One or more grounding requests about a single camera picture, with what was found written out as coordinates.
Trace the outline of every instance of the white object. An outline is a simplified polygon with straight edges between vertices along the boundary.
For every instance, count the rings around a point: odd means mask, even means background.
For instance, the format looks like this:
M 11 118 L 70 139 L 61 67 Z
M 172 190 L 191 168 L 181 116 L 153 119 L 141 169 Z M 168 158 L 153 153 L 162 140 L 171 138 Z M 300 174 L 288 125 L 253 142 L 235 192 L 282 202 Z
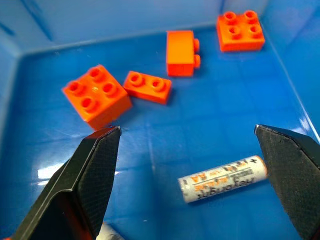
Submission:
M 221 194 L 266 179 L 268 171 L 259 156 L 251 156 L 223 166 L 178 179 L 186 203 Z
M 124 240 L 112 227 L 102 224 L 96 240 Z

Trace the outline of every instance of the orange duplo block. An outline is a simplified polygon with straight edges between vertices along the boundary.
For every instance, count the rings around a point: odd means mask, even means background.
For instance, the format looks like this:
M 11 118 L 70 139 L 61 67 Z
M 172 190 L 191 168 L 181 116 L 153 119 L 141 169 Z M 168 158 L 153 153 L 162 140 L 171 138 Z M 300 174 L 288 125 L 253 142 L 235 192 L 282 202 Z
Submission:
M 136 71 L 130 71 L 123 84 L 130 96 L 166 104 L 171 91 L 171 81 Z
M 62 89 L 81 118 L 99 130 L 132 107 L 129 95 L 102 66 L 95 66 Z
M 199 68 L 201 58 L 195 54 L 200 49 L 193 31 L 168 31 L 166 35 L 166 71 L 168 76 L 191 77 Z
M 228 11 L 218 16 L 216 31 L 222 52 L 256 51 L 265 44 L 258 15 L 251 10 L 240 15 Z

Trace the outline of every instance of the blue surface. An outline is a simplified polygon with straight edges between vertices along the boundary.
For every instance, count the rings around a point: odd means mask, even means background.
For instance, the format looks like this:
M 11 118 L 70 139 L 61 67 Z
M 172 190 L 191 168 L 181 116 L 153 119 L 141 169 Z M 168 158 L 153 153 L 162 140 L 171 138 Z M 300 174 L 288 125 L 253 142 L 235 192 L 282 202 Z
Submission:
M 130 8 L 100 0 L 86 15 L 88 3 L 78 2 L 78 11 L 65 1 L 0 7 L 0 238 L 16 230 L 92 132 L 61 88 L 97 64 L 120 83 L 128 71 L 167 78 L 164 30 L 209 25 L 192 28 L 202 65 L 193 78 L 171 78 L 168 105 L 133 98 L 115 122 L 122 136 L 104 220 L 128 240 L 299 239 L 267 180 L 185 204 L 177 178 L 261 156 L 255 124 L 319 139 L 319 3 L 139 0 Z M 266 44 L 260 52 L 221 53 L 213 22 L 219 12 L 243 8 L 261 14 Z M 119 20 L 113 28 L 102 21 L 108 12 Z M 90 20 L 79 24 L 83 18 Z

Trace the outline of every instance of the lego brick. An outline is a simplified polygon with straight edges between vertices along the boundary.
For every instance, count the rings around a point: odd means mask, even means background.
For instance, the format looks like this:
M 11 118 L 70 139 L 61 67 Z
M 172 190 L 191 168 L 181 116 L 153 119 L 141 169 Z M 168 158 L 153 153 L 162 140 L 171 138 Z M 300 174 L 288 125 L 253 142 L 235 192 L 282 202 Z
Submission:
M 62 91 L 81 118 L 95 130 L 132 107 L 128 93 L 102 65 L 89 69 Z
M 265 44 L 258 15 L 252 10 L 218 16 L 216 31 L 222 52 L 257 51 Z
M 166 38 L 166 71 L 168 76 L 191 77 L 194 69 L 199 68 L 201 58 L 195 54 L 200 49 L 199 40 L 194 32 L 168 31 Z
M 130 71 L 123 88 L 130 96 L 166 104 L 171 91 L 171 81 L 157 76 L 151 76 L 136 71 Z

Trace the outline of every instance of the blue container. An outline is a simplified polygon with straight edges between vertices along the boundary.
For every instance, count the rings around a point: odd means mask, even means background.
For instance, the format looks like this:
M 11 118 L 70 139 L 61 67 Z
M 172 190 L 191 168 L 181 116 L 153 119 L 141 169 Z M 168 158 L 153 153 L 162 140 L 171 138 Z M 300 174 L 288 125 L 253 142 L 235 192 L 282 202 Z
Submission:
M 226 11 L 255 10 L 266 44 L 221 53 Z M 166 78 L 166 30 L 192 29 L 202 66 L 171 78 L 168 105 L 133 98 L 104 220 L 128 240 L 299 239 L 266 180 L 185 204 L 177 178 L 262 155 L 255 124 L 319 141 L 318 0 L 10 0 L 0 2 L 0 238 L 92 129 L 61 88 L 104 65 Z

